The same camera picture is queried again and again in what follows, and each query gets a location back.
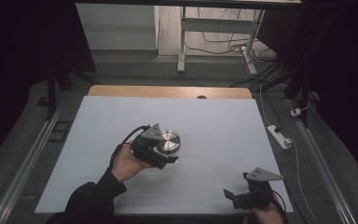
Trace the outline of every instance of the hand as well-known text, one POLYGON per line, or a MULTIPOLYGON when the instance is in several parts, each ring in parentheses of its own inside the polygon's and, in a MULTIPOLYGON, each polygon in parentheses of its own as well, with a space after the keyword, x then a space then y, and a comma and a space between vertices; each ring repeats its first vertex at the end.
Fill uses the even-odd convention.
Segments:
POLYGON ((122 183, 133 178, 143 169, 152 167, 152 165, 133 157, 131 152, 131 143, 126 143, 123 145, 115 158, 112 174, 118 182, 122 183))
POLYGON ((259 224, 283 224, 281 214, 273 203, 270 203, 264 209, 251 208, 250 210, 255 215, 255 218, 259 224))

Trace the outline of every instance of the wooden board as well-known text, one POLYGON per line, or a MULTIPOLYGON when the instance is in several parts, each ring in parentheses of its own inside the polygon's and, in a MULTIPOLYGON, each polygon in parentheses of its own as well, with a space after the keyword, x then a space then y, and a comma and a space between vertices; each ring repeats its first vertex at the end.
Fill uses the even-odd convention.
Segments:
POLYGON ((203 95, 210 99, 252 99, 245 88, 210 87, 162 87, 162 86, 114 86, 96 85, 90 88, 89 96, 197 98, 203 95))

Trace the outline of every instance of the black jacket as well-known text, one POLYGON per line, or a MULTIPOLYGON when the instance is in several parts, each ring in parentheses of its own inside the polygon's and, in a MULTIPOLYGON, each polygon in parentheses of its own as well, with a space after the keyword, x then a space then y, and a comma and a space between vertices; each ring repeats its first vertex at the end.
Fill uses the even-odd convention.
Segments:
POLYGON ((55 214, 48 224, 100 223, 114 213, 113 199, 127 189, 106 169, 97 184, 89 182, 77 188, 69 198, 65 211, 55 214))

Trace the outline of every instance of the electrical outlet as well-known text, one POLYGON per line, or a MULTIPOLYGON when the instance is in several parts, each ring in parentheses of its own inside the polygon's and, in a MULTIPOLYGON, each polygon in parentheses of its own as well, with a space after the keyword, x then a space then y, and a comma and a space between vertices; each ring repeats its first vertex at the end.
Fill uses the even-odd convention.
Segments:
POLYGON ((274 137, 275 141, 279 144, 282 149, 287 149, 291 147, 292 140, 290 138, 284 138, 281 132, 275 133, 275 125, 270 125, 267 127, 269 133, 274 137))
POLYGON ((292 115, 293 118, 297 117, 297 116, 299 116, 301 114, 301 110, 299 108, 291 110, 290 114, 292 115))

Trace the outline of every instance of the white tabletop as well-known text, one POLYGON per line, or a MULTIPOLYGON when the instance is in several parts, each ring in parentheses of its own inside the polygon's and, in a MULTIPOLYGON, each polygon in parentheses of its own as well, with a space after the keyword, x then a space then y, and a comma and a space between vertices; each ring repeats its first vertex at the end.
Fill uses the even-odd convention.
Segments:
MULTIPOLYGON (((142 171, 115 198, 116 214, 235 214, 223 189, 247 192, 244 172, 279 174, 255 100, 85 97, 36 213, 64 210, 71 193, 102 176, 133 129, 159 123, 180 134, 179 159, 142 171)), ((282 181, 271 182, 293 211, 282 181)))

